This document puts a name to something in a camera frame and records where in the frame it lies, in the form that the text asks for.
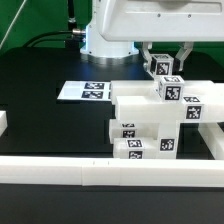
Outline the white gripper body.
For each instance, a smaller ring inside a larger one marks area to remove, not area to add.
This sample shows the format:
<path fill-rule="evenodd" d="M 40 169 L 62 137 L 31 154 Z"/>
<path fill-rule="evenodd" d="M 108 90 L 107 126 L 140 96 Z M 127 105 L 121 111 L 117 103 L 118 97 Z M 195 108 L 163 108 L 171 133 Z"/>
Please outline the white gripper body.
<path fill-rule="evenodd" d="M 98 0 L 96 7 L 107 41 L 224 41 L 224 0 Z"/>

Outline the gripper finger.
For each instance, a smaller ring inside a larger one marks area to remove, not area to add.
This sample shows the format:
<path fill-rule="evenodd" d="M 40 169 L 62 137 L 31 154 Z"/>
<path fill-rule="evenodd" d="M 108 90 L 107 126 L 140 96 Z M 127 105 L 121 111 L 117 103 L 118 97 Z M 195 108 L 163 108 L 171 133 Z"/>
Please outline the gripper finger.
<path fill-rule="evenodd" d="M 152 63 L 152 56 L 150 54 L 151 49 L 152 49 L 151 42 L 143 42 L 142 43 L 141 53 L 144 58 L 143 68 L 150 76 L 153 76 L 153 74 L 151 72 L 151 63 Z"/>
<path fill-rule="evenodd" d="M 184 42 L 180 45 L 180 49 L 174 58 L 173 72 L 179 73 L 183 71 L 184 61 L 193 50 L 193 42 Z"/>

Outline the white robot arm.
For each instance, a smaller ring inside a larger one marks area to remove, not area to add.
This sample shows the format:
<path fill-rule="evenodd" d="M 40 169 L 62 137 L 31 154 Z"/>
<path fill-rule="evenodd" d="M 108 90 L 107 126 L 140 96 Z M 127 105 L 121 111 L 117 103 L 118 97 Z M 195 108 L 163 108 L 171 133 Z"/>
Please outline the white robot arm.
<path fill-rule="evenodd" d="M 155 42 L 180 42 L 176 73 L 196 42 L 224 42 L 224 0 L 92 0 L 81 54 L 101 63 L 122 60 L 138 51 L 150 62 Z"/>

